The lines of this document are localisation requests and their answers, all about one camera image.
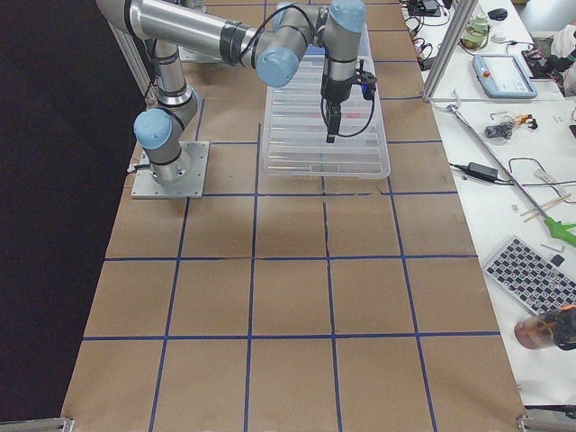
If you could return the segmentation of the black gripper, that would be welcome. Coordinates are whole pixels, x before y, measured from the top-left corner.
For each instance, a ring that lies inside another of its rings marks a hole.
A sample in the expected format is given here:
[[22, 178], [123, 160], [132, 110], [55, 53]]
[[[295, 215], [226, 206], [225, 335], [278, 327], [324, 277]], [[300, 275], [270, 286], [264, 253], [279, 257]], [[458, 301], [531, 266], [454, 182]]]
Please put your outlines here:
[[327, 143], [334, 143], [339, 134], [341, 123], [341, 104], [351, 94], [352, 86], [360, 86], [363, 98], [374, 101], [375, 98], [375, 75], [364, 70], [365, 61], [362, 59], [359, 67], [356, 67], [353, 75], [345, 80], [336, 80], [331, 72], [336, 70], [338, 62], [332, 58], [325, 58], [324, 71], [321, 81], [321, 110], [325, 116], [327, 127]]

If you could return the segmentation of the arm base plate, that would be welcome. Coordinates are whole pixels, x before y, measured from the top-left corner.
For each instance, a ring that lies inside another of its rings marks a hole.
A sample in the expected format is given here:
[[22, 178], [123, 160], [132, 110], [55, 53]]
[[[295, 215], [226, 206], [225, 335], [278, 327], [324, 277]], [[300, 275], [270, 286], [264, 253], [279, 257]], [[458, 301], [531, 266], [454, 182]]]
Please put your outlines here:
[[135, 199], [181, 199], [203, 197], [209, 141], [181, 141], [179, 159], [170, 165], [154, 165], [142, 150], [135, 171], [131, 196]]

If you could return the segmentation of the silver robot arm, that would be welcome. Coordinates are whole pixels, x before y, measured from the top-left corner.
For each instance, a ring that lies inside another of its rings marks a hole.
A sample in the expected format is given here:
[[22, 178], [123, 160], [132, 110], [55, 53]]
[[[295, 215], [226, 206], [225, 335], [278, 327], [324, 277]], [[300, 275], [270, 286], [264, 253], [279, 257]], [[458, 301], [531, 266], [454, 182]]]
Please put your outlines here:
[[179, 50], [187, 48], [231, 66], [252, 67], [270, 87], [286, 86], [296, 74], [306, 49], [324, 49], [320, 112], [329, 143], [340, 137], [341, 105], [354, 86], [372, 101], [376, 78], [358, 60], [366, 7], [362, 1], [333, 1], [327, 7], [283, 2], [267, 20], [266, 33], [168, 1], [100, 1], [101, 14], [116, 30], [144, 41], [157, 84], [157, 106], [140, 113], [133, 124], [148, 158], [145, 177], [170, 188], [175, 197], [193, 196], [185, 185], [202, 179], [205, 162], [180, 137], [196, 115], [199, 97], [185, 79]]

